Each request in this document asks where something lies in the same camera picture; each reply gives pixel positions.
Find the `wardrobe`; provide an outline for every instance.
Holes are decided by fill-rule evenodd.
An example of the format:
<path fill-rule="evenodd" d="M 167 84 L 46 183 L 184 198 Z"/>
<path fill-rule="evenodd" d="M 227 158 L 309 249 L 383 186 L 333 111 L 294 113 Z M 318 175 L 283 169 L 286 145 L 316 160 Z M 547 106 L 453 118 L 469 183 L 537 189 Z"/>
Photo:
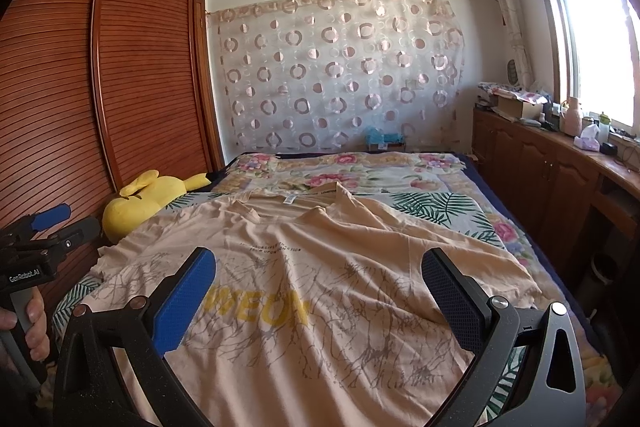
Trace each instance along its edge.
<path fill-rule="evenodd" d="M 222 167 L 202 0 L 13 0 L 0 20 L 0 227 L 68 203 L 100 217 L 147 169 Z M 50 311 L 97 258 L 41 288 Z"/>

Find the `hand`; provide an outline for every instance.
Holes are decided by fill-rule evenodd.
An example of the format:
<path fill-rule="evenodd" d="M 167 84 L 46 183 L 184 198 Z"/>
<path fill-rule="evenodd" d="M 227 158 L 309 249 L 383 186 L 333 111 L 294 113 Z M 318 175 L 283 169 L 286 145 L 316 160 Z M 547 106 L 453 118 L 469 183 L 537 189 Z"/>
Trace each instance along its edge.
<path fill-rule="evenodd" d="M 40 291 L 32 288 L 33 297 L 27 304 L 27 316 L 33 326 L 25 336 L 27 346 L 31 349 L 31 358 L 35 361 L 44 360 L 49 356 L 49 337 L 47 337 L 47 315 L 44 313 L 44 301 Z M 14 312 L 0 308 L 0 330 L 9 331 L 15 328 L 18 317 Z"/>

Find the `metal screw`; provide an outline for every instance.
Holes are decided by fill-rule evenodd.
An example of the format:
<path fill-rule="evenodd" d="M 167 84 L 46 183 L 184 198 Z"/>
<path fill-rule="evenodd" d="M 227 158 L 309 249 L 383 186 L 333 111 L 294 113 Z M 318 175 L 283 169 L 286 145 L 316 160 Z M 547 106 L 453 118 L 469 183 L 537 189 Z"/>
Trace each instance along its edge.
<path fill-rule="evenodd" d="M 129 306 L 135 310 L 144 308 L 146 304 L 146 297 L 144 295 L 136 295 L 129 301 Z"/>
<path fill-rule="evenodd" d="M 566 306 L 562 302 L 554 302 L 551 304 L 551 311 L 556 315 L 564 315 L 566 313 Z"/>
<path fill-rule="evenodd" d="M 491 304 L 496 308 L 505 309 L 509 305 L 509 301 L 501 295 L 496 295 L 495 297 L 491 297 Z"/>
<path fill-rule="evenodd" d="M 73 314 L 74 317 L 82 317 L 87 311 L 89 311 L 89 308 L 86 304 L 78 304 L 78 306 L 74 308 Z"/>

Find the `pikachu plush toy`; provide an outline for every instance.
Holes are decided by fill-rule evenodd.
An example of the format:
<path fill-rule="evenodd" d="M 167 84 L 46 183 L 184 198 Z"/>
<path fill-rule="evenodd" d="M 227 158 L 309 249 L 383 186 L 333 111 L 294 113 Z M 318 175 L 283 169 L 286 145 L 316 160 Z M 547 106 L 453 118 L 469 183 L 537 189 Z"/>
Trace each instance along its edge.
<path fill-rule="evenodd" d="M 120 190 L 119 198 L 107 204 L 102 214 L 102 229 L 115 245 L 178 196 L 209 184 L 205 174 L 182 181 L 172 176 L 160 176 L 158 171 L 143 172 Z"/>

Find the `beige t-shirt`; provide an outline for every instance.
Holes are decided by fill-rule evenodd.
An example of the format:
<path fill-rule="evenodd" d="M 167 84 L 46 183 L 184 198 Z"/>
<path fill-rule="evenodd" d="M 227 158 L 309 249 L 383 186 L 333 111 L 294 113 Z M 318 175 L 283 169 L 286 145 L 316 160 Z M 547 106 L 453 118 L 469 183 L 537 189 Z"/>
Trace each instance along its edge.
<path fill-rule="evenodd" d="M 331 188 L 292 205 L 241 195 L 154 216 L 101 250 L 95 271 L 108 279 L 84 302 L 99 311 L 149 295 L 209 248 L 216 279 L 165 358 L 216 427 L 424 425 L 472 356 L 422 281 L 422 254 L 441 247 L 516 306 L 540 291 L 504 250 Z"/>

